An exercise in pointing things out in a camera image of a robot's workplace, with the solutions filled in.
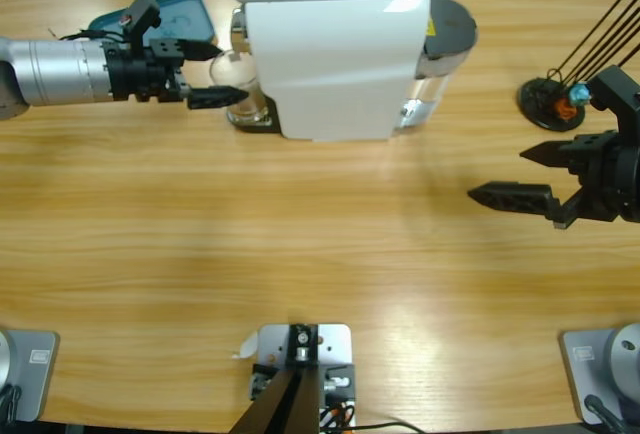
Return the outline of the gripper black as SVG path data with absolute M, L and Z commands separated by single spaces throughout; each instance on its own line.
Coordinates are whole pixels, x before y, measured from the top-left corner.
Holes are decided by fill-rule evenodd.
M 577 218 L 639 222 L 639 146 L 626 146 L 616 131 L 545 141 L 519 156 L 546 167 L 567 167 L 580 189 L 570 198 Z M 543 216 L 564 227 L 560 201 L 549 185 L 491 181 L 467 195 L 496 211 Z
M 110 93 L 114 101 L 134 96 L 138 102 L 155 97 L 158 102 L 182 102 L 189 109 L 219 109 L 249 98 L 245 90 L 232 86 L 194 88 L 190 91 L 182 73 L 187 61 L 207 61 L 223 51 L 205 41 L 152 39 L 140 51 L 114 42 L 103 42 Z

